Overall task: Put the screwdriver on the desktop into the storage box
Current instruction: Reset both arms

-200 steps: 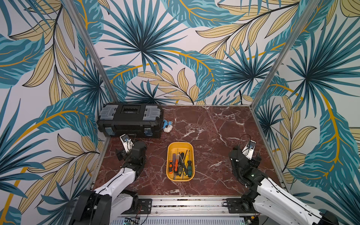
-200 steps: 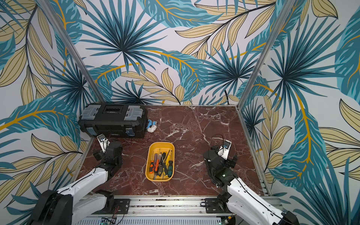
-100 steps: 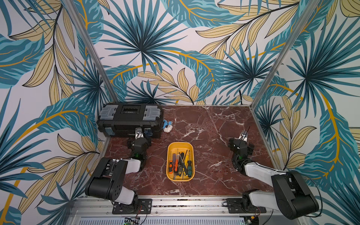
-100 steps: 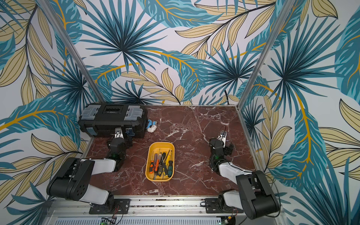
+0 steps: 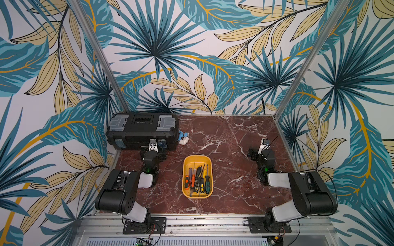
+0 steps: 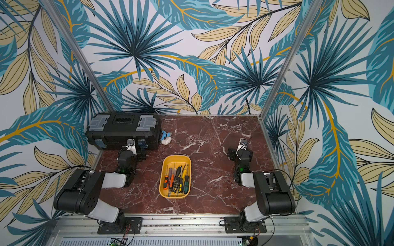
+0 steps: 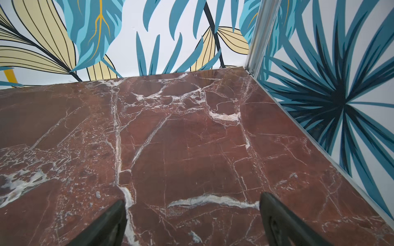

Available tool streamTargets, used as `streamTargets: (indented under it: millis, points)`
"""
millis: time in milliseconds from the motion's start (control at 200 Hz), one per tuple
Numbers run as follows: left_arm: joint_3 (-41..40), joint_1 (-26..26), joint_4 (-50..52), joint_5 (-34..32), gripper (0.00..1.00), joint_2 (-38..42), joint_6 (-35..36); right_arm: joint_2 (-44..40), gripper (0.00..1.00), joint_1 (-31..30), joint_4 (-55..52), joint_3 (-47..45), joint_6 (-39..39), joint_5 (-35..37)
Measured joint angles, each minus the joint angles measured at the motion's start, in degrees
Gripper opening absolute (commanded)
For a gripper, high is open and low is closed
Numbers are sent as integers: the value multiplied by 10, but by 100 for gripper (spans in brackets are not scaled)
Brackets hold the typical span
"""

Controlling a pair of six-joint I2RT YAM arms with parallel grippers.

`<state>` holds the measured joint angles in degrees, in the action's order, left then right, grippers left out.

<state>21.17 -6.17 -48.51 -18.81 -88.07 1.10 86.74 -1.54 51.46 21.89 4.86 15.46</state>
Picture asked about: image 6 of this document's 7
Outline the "small orange grey screwdriver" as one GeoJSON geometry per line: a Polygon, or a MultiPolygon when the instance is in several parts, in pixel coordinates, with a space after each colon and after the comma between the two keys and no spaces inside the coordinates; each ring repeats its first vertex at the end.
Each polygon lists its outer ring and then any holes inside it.
{"type": "Polygon", "coordinates": [[[164,190],[168,189],[168,173],[169,173],[169,170],[166,169],[166,175],[165,175],[164,182],[163,182],[163,189],[164,190]]]}

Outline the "black yellow-capped screwdriver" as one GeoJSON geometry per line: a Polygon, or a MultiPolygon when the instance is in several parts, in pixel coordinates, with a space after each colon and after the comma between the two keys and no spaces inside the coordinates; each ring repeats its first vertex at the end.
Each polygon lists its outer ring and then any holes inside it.
{"type": "Polygon", "coordinates": [[[175,176],[174,176],[174,180],[177,180],[177,179],[180,177],[181,172],[182,172],[182,167],[179,166],[179,167],[177,168],[177,170],[176,170],[176,173],[175,173],[175,176]]]}

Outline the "yellow plastic storage box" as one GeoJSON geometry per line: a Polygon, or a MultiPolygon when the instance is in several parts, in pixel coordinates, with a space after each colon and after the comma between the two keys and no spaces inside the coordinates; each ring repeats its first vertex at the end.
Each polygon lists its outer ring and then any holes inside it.
{"type": "Polygon", "coordinates": [[[164,159],[159,182],[159,193],[168,199],[185,198],[191,190],[191,159],[185,155],[171,155],[164,159]]]}

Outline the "yellow handle screwdriver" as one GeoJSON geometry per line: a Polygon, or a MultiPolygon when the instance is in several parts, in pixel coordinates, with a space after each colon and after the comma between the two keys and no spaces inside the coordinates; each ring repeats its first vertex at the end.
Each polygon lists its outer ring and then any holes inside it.
{"type": "Polygon", "coordinates": [[[188,165],[184,168],[184,171],[182,173],[182,179],[184,179],[186,177],[187,172],[188,172],[188,165]]]}

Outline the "black yellow-dotted screwdriver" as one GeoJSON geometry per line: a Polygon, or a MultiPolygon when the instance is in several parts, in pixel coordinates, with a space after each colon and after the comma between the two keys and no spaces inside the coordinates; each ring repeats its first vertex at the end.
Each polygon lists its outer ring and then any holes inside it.
{"type": "Polygon", "coordinates": [[[173,187],[172,187],[172,192],[173,192],[176,196],[178,196],[179,194],[182,194],[182,193],[183,193],[183,184],[184,184],[185,179],[182,179],[182,173],[183,173],[184,168],[185,168],[186,166],[187,166],[187,165],[181,166],[181,167],[182,167],[181,175],[180,175],[180,177],[179,177],[177,180],[174,180],[174,184],[173,184],[173,187]]]}

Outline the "green black screwdriver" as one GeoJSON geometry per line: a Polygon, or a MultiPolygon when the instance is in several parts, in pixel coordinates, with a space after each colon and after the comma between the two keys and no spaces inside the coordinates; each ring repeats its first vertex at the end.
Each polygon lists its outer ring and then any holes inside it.
{"type": "Polygon", "coordinates": [[[188,175],[186,175],[184,186],[183,186],[183,193],[188,194],[189,188],[190,188],[190,177],[188,175]]]}

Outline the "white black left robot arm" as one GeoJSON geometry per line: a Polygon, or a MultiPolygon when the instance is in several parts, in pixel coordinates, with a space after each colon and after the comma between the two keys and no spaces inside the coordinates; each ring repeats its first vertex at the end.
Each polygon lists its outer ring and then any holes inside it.
{"type": "Polygon", "coordinates": [[[133,151],[128,147],[119,153],[115,172],[75,171],[56,195],[53,207],[96,220],[99,235],[140,234],[142,218],[126,217],[122,209],[102,201],[100,193],[103,189],[130,186],[137,163],[145,159],[145,149],[133,151]]]}

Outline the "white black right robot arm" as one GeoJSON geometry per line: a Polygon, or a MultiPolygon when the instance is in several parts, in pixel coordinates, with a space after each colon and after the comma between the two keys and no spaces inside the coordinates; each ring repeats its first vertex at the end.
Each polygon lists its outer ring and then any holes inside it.
{"type": "Polygon", "coordinates": [[[281,171],[252,172],[253,152],[248,148],[229,148],[227,157],[235,162],[234,181],[255,191],[256,202],[243,208],[236,217],[225,217],[227,233],[266,231],[263,221],[269,216],[287,216],[295,211],[295,200],[281,171]]]}

